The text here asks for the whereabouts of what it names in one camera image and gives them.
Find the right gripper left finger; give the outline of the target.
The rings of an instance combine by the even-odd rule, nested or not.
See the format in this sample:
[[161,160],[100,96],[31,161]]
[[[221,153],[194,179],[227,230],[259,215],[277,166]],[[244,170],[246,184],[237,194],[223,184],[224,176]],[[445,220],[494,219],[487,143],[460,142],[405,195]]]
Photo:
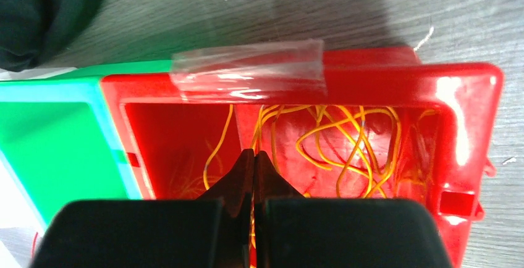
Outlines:
[[78,200],[51,222],[32,267],[248,267],[255,154],[196,199]]

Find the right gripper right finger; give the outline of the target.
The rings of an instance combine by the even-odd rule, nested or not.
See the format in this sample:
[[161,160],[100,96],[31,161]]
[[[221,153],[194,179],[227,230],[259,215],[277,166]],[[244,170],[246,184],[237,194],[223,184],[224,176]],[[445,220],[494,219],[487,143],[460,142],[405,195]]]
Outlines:
[[429,212],[408,199],[306,198],[255,157],[258,267],[450,267]]

